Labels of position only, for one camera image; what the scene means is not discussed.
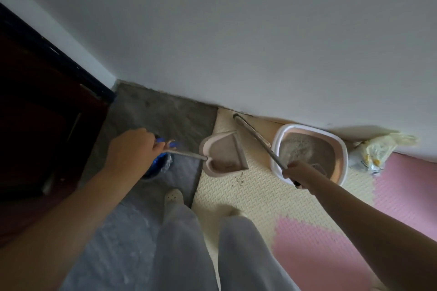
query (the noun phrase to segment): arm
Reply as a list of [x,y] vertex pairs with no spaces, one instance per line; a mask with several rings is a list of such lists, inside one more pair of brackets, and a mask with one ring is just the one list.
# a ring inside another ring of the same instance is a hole
[[437,243],[357,199],[302,162],[284,177],[315,195],[380,280],[391,290],[437,290]]
[[105,167],[0,249],[5,290],[50,290],[62,283],[86,243],[163,150],[145,129],[111,141]]

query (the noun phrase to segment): litter box rim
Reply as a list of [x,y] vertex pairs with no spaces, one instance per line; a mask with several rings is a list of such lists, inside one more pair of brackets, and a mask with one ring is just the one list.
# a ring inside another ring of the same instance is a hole
[[[308,131],[312,131],[312,132],[315,132],[315,133],[319,133],[321,135],[325,135],[327,137],[331,137],[332,139],[335,139],[340,144],[341,150],[342,150],[342,153],[343,153],[343,169],[341,171],[341,174],[340,174],[340,177],[339,177],[339,180],[338,180],[337,184],[340,185],[340,186],[343,186],[344,182],[346,180],[346,176],[347,176],[347,167],[349,165],[349,159],[348,159],[348,156],[347,156],[347,148],[346,148],[346,145],[345,145],[344,141],[340,137],[338,137],[338,136],[336,136],[336,135],[334,135],[332,133],[329,133],[327,131],[324,131],[324,130],[320,130],[320,129],[317,129],[317,128],[309,127],[308,125],[302,125],[302,124],[296,124],[296,123],[288,123],[288,124],[283,125],[281,128],[279,128],[278,131],[276,132],[275,136],[274,136],[271,149],[272,149],[272,151],[277,156],[279,156],[279,146],[280,146],[280,143],[281,143],[285,133],[288,132],[291,128],[298,128],[298,129],[303,129],[303,130],[308,130]],[[282,177],[282,170],[281,170],[281,168],[277,165],[277,163],[272,158],[270,158],[270,169],[272,170],[273,174],[277,178],[279,178],[280,180],[284,181],[285,183],[293,185],[293,182],[290,179],[288,179],[288,178],[285,179],[285,178]]]

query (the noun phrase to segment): shoe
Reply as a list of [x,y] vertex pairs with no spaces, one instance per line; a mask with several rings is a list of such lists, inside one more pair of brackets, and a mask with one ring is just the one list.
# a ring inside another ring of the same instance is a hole
[[232,211],[229,213],[229,216],[242,216],[245,218],[247,217],[247,215],[240,211],[238,208],[233,208]]
[[179,189],[171,189],[166,193],[164,198],[164,206],[167,206],[171,202],[183,204],[183,195]]

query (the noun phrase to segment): leg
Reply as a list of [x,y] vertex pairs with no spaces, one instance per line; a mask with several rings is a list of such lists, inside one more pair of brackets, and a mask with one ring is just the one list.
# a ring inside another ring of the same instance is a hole
[[166,195],[164,223],[156,241],[153,291],[217,291],[216,272],[196,215],[179,190]]
[[248,218],[224,218],[218,243],[221,291],[299,291]]

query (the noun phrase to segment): yellow foam mat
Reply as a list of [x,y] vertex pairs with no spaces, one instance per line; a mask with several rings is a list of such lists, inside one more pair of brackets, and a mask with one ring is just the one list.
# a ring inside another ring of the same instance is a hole
[[[341,233],[340,228],[325,213],[318,201],[305,190],[276,178],[270,171],[270,157],[248,132],[238,126],[233,111],[219,108],[214,133],[237,130],[243,144],[249,170],[222,178],[212,178],[202,172],[192,209],[197,214],[205,234],[205,242],[217,271],[219,221],[235,207],[242,210],[257,226],[271,248],[276,220],[280,216],[324,227]],[[254,118],[245,119],[269,142],[282,124]],[[348,170],[344,185],[350,193],[373,205],[373,178]]]

